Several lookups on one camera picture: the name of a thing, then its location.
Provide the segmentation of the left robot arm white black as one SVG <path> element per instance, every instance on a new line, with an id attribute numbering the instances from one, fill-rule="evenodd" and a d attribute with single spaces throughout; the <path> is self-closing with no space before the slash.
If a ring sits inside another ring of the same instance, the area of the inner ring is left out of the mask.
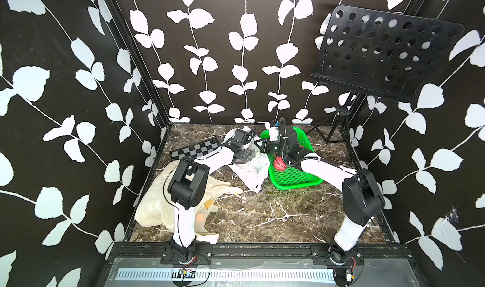
<path id="1" fill-rule="evenodd" d="M 169 205 L 174 207 L 175 230 L 169 244 L 175 258 L 183 266 L 197 259 L 195 218 L 196 207 L 202 201 L 209 175 L 216 169 L 236 161 L 249 162 L 253 158 L 247 149 L 255 138 L 252 130 L 235 129 L 232 136 L 213 152 L 199 157 L 185 157 L 174 168 L 168 184 Z"/>

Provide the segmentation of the white knotted plastic bag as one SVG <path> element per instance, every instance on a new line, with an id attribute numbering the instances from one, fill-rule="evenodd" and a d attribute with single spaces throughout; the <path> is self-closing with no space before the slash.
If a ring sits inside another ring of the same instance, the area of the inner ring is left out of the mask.
<path id="1" fill-rule="evenodd" d="M 270 161 L 268 155 L 260 152 L 260 149 L 254 144 L 255 140 L 260 140 L 259 136 L 255 136 L 248 145 L 245 145 L 245 149 L 249 149 L 254 155 L 246 163 L 230 164 L 229 167 L 232 171 L 242 180 L 247 188 L 255 193 L 261 191 L 263 182 L 269 176 Z"/>

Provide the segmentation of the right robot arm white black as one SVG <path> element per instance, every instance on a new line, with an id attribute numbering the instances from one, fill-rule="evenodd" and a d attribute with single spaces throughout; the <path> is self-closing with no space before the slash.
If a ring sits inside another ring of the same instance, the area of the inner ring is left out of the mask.
<path id="1" fill-rule="evenodd" d="M 334 186 L 342 194 L 344 220 L 328 249 L 327 257 L 337 265 L 351 258 L 369 222 L 385 205 L 382 191 L 368 169 L 355 170 L 336 166 L 298 141 L 293 127 L 284 118 L 266 122 L 269 137 L 255 142 L 261 153 L 272 154 L 286 168 L 309 173 Z"/>

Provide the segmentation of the yellow banana print plastic bag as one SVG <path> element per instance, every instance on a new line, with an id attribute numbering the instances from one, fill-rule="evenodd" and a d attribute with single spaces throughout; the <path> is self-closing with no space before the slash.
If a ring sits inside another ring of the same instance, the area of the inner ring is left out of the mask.
<path id="1" fill-rule="evenodd" d="M 175 233 L 180 245 L 198 241 L 216 244 L 217 233 L 205 229 L 211 212 L 217 212 L 215 199 L 224 194 L 240 194 L 242 190 L 208 175 L 208 167 L 193 161 L 170 162 L 159 174 L 139 203 L 135 220 L 142 227 L 164 225 Z"/>

